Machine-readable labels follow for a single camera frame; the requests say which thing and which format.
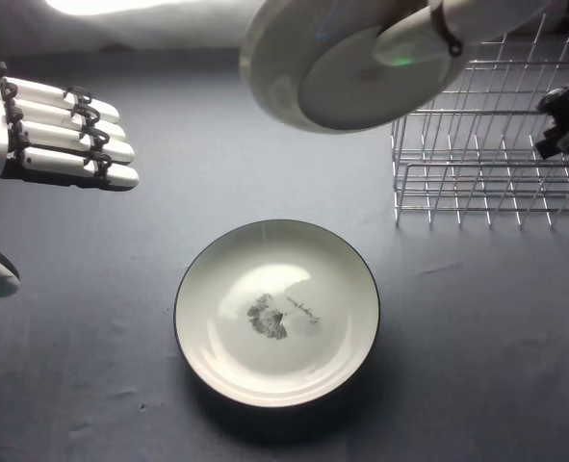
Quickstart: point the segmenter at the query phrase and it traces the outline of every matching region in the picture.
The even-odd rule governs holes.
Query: plate
[[[374,278],[349,244],[313,224],[270,220],[231,231],[196,257],[174,325],[211,388],[243,404],[286,407],[355,373],[379,313]]]
[[[337,134],[389,123],[443,91],[474,51],[380,64],[374,55],[380,33],[426,3],[267,0],[242,46],[244,80],[265,111],[302,130]]]

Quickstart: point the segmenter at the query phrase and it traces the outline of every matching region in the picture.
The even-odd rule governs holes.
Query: wire basket
[[[441,214],[490,227],[499,217],[569,218],[569,156],[544,161],[533,149],[548,122],[536,104],[569,85],[569,17],[564,34],[545,34],[551,20],[484,43],[446,91],[391,124],[397,225],[412,211],[430,224]]]

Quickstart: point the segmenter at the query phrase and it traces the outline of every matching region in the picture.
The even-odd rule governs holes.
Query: gray table surface
[[[0,462],[569,461],[569,220],[394,226],[388,130],[266,117],[232,52],[41,58],[14,75],[115,104],[128,193],[0,182]],[[354,245],[382,299],[365,366],[313,405],[265,412],[202,385],[175,343],[194,256],[266,218]]]

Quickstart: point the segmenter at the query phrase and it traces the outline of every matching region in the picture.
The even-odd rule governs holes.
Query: white robotic hand
[[[56,89],[6,76],[0,64],[0,179],[128,191],[139,175],[117,110],[79,87]],[[19,274],[0,253],[0,296]]]

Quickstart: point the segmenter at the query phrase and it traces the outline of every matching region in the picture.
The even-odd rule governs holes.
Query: bright light
[[[142,10],[181,3],[184,0],[46,0],[49,6],[62,13],[78,16],[94,16],[97,14]]]

